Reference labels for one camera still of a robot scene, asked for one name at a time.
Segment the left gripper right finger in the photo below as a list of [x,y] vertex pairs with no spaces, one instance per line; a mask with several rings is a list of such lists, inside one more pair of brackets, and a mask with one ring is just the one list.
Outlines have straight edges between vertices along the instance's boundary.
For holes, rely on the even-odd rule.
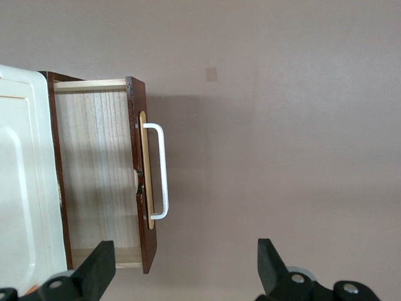
[[258,239],[258,275],[264,289],[258,300],[333,299],[333,292],[320,285],[311,272],[287,267],[268,238]]

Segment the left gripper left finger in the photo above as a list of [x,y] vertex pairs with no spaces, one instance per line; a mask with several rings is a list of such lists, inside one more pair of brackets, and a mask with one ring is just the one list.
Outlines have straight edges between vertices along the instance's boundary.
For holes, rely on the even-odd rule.
[[115,247],[102,241],[71,274],[53,277],[38,289],[40,300],[100,300],[115,276]]

